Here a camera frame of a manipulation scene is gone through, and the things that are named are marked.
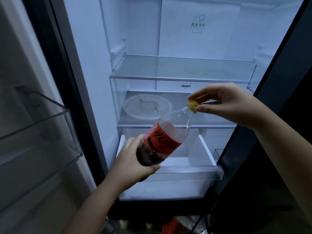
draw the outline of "right hand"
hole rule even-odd
[[[208,85],[194,93],[188,100],[196,100],[198,112],[215,114],[252,130],[261,127],[272,111],[251,94],[244,92],[234,83]]]

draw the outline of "plastic container lid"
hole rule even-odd
[[[125,112],[142,120],[156,120],[172,110],[167,99],[154,94],[139,94],[124,101]]]

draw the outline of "bottle cap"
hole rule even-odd
[[[196,111],[196,107],[199,105],[199,103],[195,100],[189,100],[189,102],[186,104],[186,106],[193,112],[193,113],[197,113]]]

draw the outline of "hand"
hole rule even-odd
[[[143,136],[127,140],[105,178],[110,181],[111,185],[116,186],[119,193],[160,169],[159,165],[145,167],[138,162],[135,153]]]
[[[234,83],[208,85],[192,93],[189,100],[204,103],[196,107],[198,112],[215,114],[252,130],[260,127],[268,114],[273,113],[254,96],[244,92]]]

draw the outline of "cola bottle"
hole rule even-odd
[[[196,101],[190,100],[184,108],[172,111],[157,120],[141,139],[136,151],[141,165],[160,164],[185,141],[197,106]]]

